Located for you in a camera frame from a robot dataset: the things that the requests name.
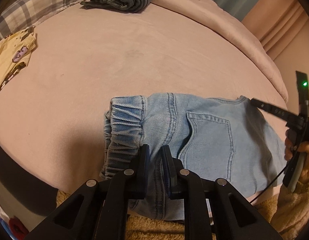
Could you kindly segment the light blue denim pants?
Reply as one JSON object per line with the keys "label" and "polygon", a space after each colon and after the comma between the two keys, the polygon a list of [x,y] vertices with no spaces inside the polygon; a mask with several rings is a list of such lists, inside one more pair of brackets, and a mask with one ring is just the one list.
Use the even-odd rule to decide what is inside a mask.
{"label": "light blue denim pants", "polygon": [[245,197],[268,185],[278,189],[286,165],[283,141],[244,96],[227,100],[159,93],[113,98],[104,137],[103,179],[127,169],[139,147],[149,146],[147,196],[130,201],[129,208],[151,219],[184,219],[183,201],[170,200],[165,192],[159,152],[164,145],[184,168],[207,180],[224,178]]}

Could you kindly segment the brown fuzzy rug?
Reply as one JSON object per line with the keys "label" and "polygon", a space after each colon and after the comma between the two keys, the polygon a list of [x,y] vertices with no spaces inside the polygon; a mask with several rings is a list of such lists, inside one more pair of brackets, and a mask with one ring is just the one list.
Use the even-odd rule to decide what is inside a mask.
{"label": "brown fuzzy rug", "polygon": [[[278,197],[255,205],[255,209],[271,222],[276,211]],[[130,215],[127,218],[125,239],[184,239],[182,222],[171,222],[149,219],[142,216]]]}

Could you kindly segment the beige fleece sleeve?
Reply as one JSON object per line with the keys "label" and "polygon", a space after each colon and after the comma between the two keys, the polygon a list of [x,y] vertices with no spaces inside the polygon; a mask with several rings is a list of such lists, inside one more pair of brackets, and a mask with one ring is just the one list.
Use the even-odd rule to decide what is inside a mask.
{"label": "beige fleece sleeve", "polygon": [[309,220],[309,182],[297,182],[291,192],[284,185],[280,189],[277,210],[270,220],[271,226],[283,239],[296,239]]}

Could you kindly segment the pink bed sheet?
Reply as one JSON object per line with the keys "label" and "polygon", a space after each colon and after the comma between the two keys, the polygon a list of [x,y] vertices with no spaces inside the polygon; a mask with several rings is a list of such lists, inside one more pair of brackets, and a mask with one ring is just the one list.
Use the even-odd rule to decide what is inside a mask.
{"label": "pink bed sheet", "polygon": [[65,192],[98,178],[103,116],[116,96],[189,93],[285,107],[280,72],[218,6],[149,5],[139,14],[75,5],[36,27],[28,66],[0,92],[0,146]]}

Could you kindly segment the yellow printed garment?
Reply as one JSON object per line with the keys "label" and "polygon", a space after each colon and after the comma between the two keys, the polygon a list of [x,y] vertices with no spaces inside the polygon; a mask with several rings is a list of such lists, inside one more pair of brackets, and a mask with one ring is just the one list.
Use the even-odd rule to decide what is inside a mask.
{"label": "yellow printed garment", "polygon": [[36,48],[34,27],[28,27],[0,41],[0,91],[29,61]]}

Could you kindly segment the plaid pillow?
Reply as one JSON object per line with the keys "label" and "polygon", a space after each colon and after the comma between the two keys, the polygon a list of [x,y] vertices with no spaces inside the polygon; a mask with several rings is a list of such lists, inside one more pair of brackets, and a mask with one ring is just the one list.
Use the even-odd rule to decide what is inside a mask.
{"label": "plaid pillow", "polygon": [[0,15],[0,40],[54,16],[82,0],[12,0]]}

